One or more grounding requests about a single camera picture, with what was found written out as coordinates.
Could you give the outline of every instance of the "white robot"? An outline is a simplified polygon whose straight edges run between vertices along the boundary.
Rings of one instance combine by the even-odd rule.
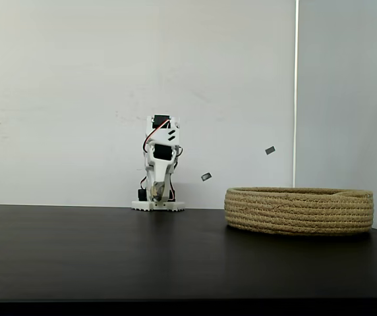
[[[179,145],[179,119],[168,115],[147,118],[146,139],[143,143],[144,168],[146,176],[140,182],[138,201],[131,208],[139,211],[167,210],[182,211],[183,202],[175,201],[175,190],[171,175],[183,153]]]

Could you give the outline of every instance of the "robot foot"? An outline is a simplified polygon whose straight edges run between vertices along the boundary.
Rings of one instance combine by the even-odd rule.
[[[180,212],[185,210],[184,202],[149,202],[133,201],[131,208],[137,211],[172,211]]]

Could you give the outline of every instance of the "red wire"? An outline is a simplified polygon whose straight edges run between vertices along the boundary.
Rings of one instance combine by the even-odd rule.
[[[157,130],[159,130],[163,125],[167,124],[169,122],[169,119],[167,119],[165,122],[163,122],[161,125],[159,125],[155,130],[152,131],[152,133],[150,133],[148,135],[148,137],[146,137],[146,139],[144,140],[144,143],[143,143],[143,150],[145,153],[147,153],[145,147],[146,147],[146,143],[148,142],[149,138],[152,137],[152,135],[154,134],[154,132],[156,132]]]
[[[142,181],[140,181],[140,187],[141,187],[141,188],[143,188],[143,187],[142,187],[142,183],[143,183],[143,181],[145,181],[145,180],[146,180],[146,176],[142,179]]]

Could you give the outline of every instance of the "rope basket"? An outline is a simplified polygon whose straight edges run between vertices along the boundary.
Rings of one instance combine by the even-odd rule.
[[[228,225],[269,234],[351,235],[373,224],[373,192],[319,188],[232,188]]]

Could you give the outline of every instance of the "white wall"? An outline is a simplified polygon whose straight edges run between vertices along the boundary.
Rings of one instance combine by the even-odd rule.
[[[294,25],[294,0],[0,1],[0,203],[129,206],[153,114],[181,117],[189,207],[290,186]]]
[[[374,191],[377,1],[300,1],[297,185]]]

